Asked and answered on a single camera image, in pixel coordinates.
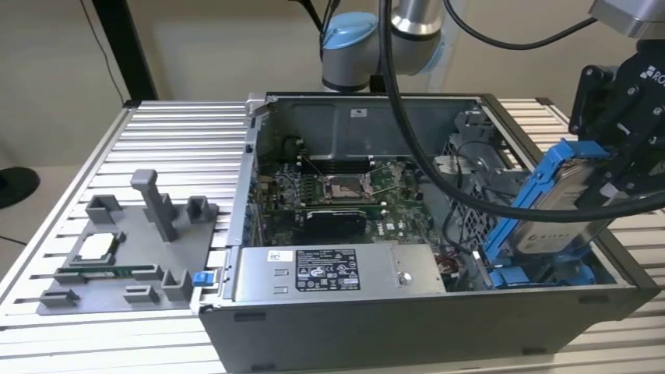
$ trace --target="black stand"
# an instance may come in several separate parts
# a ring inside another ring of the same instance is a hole
[[[19,203],[40,186],[40,176],[28,168],[0,170],[0,209]]]
[[[157,100],[127,0],[92,0],[132,100]]]

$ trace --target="floor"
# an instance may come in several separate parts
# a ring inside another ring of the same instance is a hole
[[[80,166],[32,168],[41,178],[36,192],[19,204],[0,209],[0,235],[28,242],[49,214]],[[0,279],[21,253],[23,245],[0,239]]]

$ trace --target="blue latch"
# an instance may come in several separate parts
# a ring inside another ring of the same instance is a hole
[[[200,271],[199,273],[195,273],[192,284],[195,287],[212,286],[215,284],[215,273],[211,273],[208,271]]]

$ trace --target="black cable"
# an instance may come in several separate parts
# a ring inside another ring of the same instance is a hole
[[[113,82],[113,87],[116,88],[117,96],[120,96],[120,104],[125,104],[125,98],[123,97],[123,93],[120,92],[116,78],[113,77],[113,72],[111,71],[111,63],[108,61],[108,54],[107,54],[107,51],[104,51],[104,47],[101,46],[97,32],[95,31],[95,26],[92,25],[91,15],[87,12],[87,8],[85,8],[85,4],[83,4],[83,0],[79,0],[79,3],[81,4],[83,13],[85,13],[87,24],[91,27],[92,36],[95,37],[95,41],[97,42],[97,46],[100,48],[101,54],[104,55],[104,63],[107,64],[108,76],[111,77],[111,81]]]
[[[316,13],[316,8],[312,5],[310,0],[290,0],[292,2],[297,2],[302,5],[304,10],[309,14],[309,18],[312,19],[313,25],[316,26],[316,30],[318,30],[320,33],[322,33],[322,23],[321,19],[318,18],[318,14]]]
[[[15,242],[16,244],[20,244],[20,245],[28,245],[28,243],[21,242],[20,240],[16,240],[16,239],[8,238],[7,236],[1,236],[1,235],[0,235],[0,239],[7,240],[8,242]]]
[[[398,93],[397,78],[394,75],[393,49],[392,49],[392,32],[390,32],[390,10],[392,1],[380,0],[380,56],[381,56],[381,73],[385,80],[385,89],[390,107],[393,110],[394,120],[401,132],[404,142],[413,154],[413,159],[417,166],[422,170],[425,176],[432,180],[434,186],[458,203],[480,212],[493,214],[500,217],[506,217],[524,221],[538,222],[589,222],[612,220],[620,217],[633,216],[652,212],[653,210],[665,207],[665,193],[658,193],[642,199],[620,203],[616,205],[602,206],[584,210],[536,210],[502,206],[489,203],[481,199],[466,195],[460,191],[441,176],[434,164],[425,155],[417,137],[413,132],[413,127],[408,120],[404,110],[404,103]]]
[[[456,163],[457,163],[457,189],[461,189],[462,185],[462,180],[461,180],[461,164],[460,164],[460,151],[461,149],[468,145],[468,144],[484,144],[486,146],[492,146],[488,142],[484,142],[482,140],[469,140],[468,142],[461,143],[461,145],[457,147],[457,150],[453,153],[453,156],[456,157]]]
[[[472,26],[469,26],[469,24],[460,18],[460,15],[457,14],[453,5],[450,4],[450,0],[444,0],[444,6],[448,14],[450,15],[450,18],[457,23],[457,26],[460,26],[460,29],[462,29],[468,35],[482,41],[485,44],[492,45],[493,47],[509,49],[513,51],[528,51],[530,49],[537,49],[540,47],[544,47],[545,45],[549,45],[556,41],[560,41],[568,35],[578,32],[586,26],[590,26],[597,22],[597,19],[589,17],[582,22],[572,25],[568,29],[565,29],[564,31],[552,35],[550,37],[545,38],[541,41],[534,41],[533,43],[526,43],[526,44],[513,44],[513,43],[506,43],[505,41],[497,41],[496,39],[492,39],[486,35],[482,35],[478,31],[476,31],[476,29]]]
[[[453,246],[457,252],[465,253],[470,255],[470,251],[453,239],[450,239],[450,236],[448,235],[448,227],[450,226],[450,222],[453,219],[453,215],[456,214],[456,211],[450,209],[448,212],[448,215],[445,216],[444,224],[441,227],[441,234],[444,235],[444,240],[448,242],[449,245]]]
[[[334,11],[340,6],[340,0],[328,0],[325,5],[325,12],[322,13],[322,30],[318,34],[318,57],[322,58],[322,45],[325,41],[325,34],[328,33],[328,28],[330,26],[330,19],[333,17]]]

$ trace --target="slotted aluminum platform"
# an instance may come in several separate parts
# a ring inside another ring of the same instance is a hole
[[[532,99],[501,102],[542,151],[560,138],[573,138],[568,119],[553,106]],[[201,194],[220,205],[208,267],[221,266],[244,119],[240,102],[144,102],[120,114],[0,283],[1,373],[224,372],[191,310],[37,316],[36,298],[51,283],[44,275],[63,264],[87,223],[83,207],[91,196],[115,193],[123,204],[139,203],[129,187],[136,168],[160,172],[160,190],[176,201]],[[610,229],[665,287],[662,212],[622,218]],[[665,292],[630,318],[593,326],[554,356],[352,372],[665,372]]]

